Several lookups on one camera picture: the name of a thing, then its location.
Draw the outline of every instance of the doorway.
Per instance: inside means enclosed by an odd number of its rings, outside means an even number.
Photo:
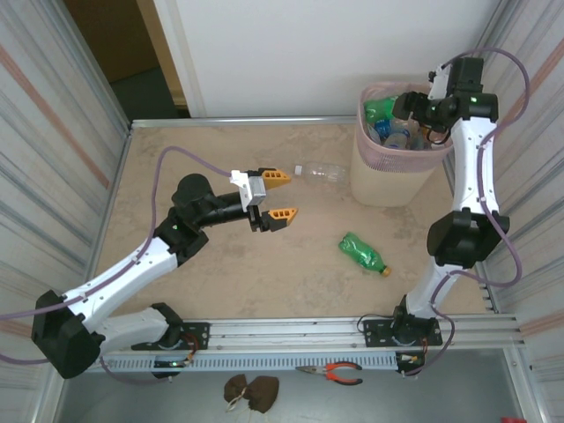
[[[130,121],[189,117],[153,0],[64,3]]]

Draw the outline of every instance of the tan floor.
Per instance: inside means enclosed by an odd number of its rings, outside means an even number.
[[[347,166],[352,125],[249,126],[137,129],[123,171],[100,258],[103,271],[130,253],[146,236],[156,159],[167,145],[180,145],[226,170],[279,167],[291,172],[310,160]],[[158,222],[181,178],[205,174],[216,195],[234,191],[226,177],[181,154],[165,158],[158,192]],[[408,207],[360,205],[348,188],[312,186],[299,178],[269,191],[261,209],[297,206],[292,225],[252,233],[249,223],[208,228],[210,242],[180,269],[153,282],[118,314],[164,301],[183,318],[250,318],[389,314],[416,284],[427,262],[431,223],[449,211],[451,195],[442,168]],[[393,271],[388,278],[365,271],[341,253],[338,242],[353,231],[378,251]],[[481,293],[460,280],[442,309],[482,313]]]

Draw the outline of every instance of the dark floor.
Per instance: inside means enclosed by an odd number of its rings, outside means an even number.
[[[56,422],[499,423],[521,417],[501,350],[448,351],[425,372],[404,380],[389,370],[362,371],[364,382],[352,387],[302,372],[265,372],[280,380],[268,420],[244,412],[246,401],[225,412],[223,388],[233,372],[184,373],[150,386],[90,373],[65,382]],[[247,372],[249,382],[255,377]]]
[[[130,121],[189,117],[179,115],[160,68],[120,79],[110,85]]]

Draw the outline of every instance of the red-handled pliers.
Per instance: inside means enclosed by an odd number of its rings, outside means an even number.
[[[351,361],[338,361],[336,363],[327,364],[325,367],[318,366],[301,366],[297,367],[296,370],[301,372],[311,373],[312,375],[325,375],[330,381],[339,383],[346,386],[354,386],[362,383],[362,379],[343,379],[337,375],[334,375],[331,371],[340,367],[355,368],[356,370],[362,370],[362,367]]]

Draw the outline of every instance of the brown rag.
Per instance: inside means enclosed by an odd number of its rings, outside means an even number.
[[[223,398],[230,403],[236,399],[247,387],[247,378],[245,375],[233,376],[223,388]]]
[[[249,384],[243,398],[248,399],[251,410],[266,413],[276,401],[279,385],[277,377],[258,376]]]

